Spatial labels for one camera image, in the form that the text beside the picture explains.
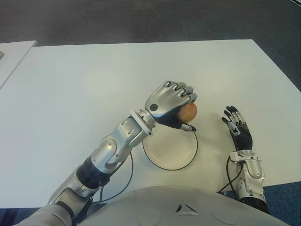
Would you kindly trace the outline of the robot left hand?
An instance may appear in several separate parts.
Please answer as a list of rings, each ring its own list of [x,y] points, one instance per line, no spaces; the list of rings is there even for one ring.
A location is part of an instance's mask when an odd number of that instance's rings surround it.
[[[196,131],[196,128],[179,118],[181,108],[197,99],[193,87],[184,82],[165,81],[147,99],[145,109],[154,120],[174,129]]]

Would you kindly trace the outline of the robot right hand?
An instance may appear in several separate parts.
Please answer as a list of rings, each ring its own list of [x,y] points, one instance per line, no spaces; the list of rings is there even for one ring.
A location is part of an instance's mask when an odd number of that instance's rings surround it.
[[[222,121],[229,128],[236,151],[251,151],[253,149],[252,135],[241,112],[232,105],[226,106],[223,112],[227,118],[222,117]]]

